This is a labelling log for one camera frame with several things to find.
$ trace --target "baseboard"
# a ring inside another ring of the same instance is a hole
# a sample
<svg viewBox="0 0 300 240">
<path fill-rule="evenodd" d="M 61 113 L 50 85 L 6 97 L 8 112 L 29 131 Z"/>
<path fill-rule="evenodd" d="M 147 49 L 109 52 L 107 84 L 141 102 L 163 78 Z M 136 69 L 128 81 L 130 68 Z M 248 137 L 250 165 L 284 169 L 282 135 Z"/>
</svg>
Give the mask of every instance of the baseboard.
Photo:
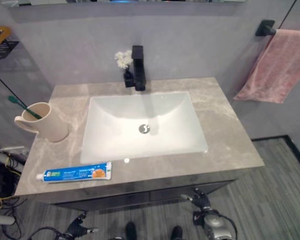
<svg viewBox="0 0 300 240">
<path fill-rule="evenodd" d="M 288 135 L 254 138 L 254 139 L 251 139 L 251 141 L 257 142 L 257 141 L 265 141 L 265 140 L 271 140 L 271 139 L 283 139 L 300 164 L 300 151 Z"/>
</svg>

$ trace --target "robotic arm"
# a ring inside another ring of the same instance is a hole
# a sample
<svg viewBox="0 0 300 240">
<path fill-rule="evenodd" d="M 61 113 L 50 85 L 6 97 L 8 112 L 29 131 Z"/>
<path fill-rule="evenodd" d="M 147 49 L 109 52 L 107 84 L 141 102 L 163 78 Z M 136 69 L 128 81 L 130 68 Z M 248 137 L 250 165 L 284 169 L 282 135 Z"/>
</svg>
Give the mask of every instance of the robotic arm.
<svg viewBox="0 0 300 240">
<path fill-rule="evenodd" d="M 86 213 L 80 214 L 67 228 L 66 232 L 57 238 L 57 240 L 74 240 L 89 233 L 97 232 L 98 228 L 86 228 L 81 226 L 83 219 L 86 218 Z"/>
<path fill-rule="evenodd" d="M 192 202 L 196 207 L 200 208 L 200 211 L 193 212 L 193 224 L 202 226 L 209 240 L 237 240 L 238 231 L 234 221 L 213 209 L 208 196 L 199 188 L 196 188 L 194 192 L 193 197 L 185 194 L 181 195 L 183 199 Z M 233 226 L 235 238 L 232 237 L 224 219 L 228 220 Z"/>
</svg>

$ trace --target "countertop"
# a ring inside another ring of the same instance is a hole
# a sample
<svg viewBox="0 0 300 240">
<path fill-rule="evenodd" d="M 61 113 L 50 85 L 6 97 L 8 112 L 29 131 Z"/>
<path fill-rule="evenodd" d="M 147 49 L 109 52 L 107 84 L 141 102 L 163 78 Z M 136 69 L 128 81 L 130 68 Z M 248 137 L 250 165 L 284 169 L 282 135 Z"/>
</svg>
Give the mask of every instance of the countertop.
<svg viewBox="0 0 300 240">
<path fill-rule="evenodd" d="M 92 96 L 140 94 L 123 82 L 57 85 L 49 103 L 69 123 L 70 133 L 53 143 L 37 135 L 15 195 L 62 203 L 126 193 L 238 179 L 264 165 L 214 77 L 148 81 L 147 93 L 188 92 L 203 129 L 207 153 L 142 157 L 112 162 L 111 180 L 47 184 L 36 175 L 80 165 Z"/>
</svg>

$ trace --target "dark gray cabinet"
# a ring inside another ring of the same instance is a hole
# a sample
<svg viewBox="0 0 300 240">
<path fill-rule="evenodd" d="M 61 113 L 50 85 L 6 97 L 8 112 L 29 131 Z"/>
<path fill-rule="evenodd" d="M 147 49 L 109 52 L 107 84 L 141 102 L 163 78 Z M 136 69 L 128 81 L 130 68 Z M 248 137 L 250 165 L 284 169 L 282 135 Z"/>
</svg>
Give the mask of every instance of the dark gray cabinet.
<svg viewBox="0 0 300 240">
<path fill-rule="evenodd" d="M 166 188 L 166 189 L 153 190 L 153 191 L 94 198 L 94 199 L 88 199 L 82 201 L 64 202 L 64 203 L 58 203 L 57 206 L 70 208 L 70 209 L 83 210 L 83 211 L 114 209 L 114 208 L 121 208 L 127 206 L 167 201 L 167 200 L 178 200 L 181 199 L 180 194 L 186 194 L 192 196 L 194 194 L 193 192 L 194 188 L 200 188 L 203 192 L 208 194 L 223 187 L 228 183 L 230 183 L 230 181 L 173 187 L 173 188 Z"/>
</svg>

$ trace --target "toothpaste tube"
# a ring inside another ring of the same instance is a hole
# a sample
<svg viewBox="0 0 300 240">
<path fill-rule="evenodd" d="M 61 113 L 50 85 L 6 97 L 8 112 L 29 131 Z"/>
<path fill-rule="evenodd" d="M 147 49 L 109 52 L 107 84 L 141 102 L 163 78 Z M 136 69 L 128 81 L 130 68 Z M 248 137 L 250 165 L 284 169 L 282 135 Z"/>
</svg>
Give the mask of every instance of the toothpaste tube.
<svg viewBox="0 0 300 240">
<path fill-rule="evenodd" d="M 46 183 L 62 183 L 87 180 L 110 180 L 111 162 L 87 166 L 73 166 L 46 170 L 36 176 L 37 180 Z"/>
</svg>

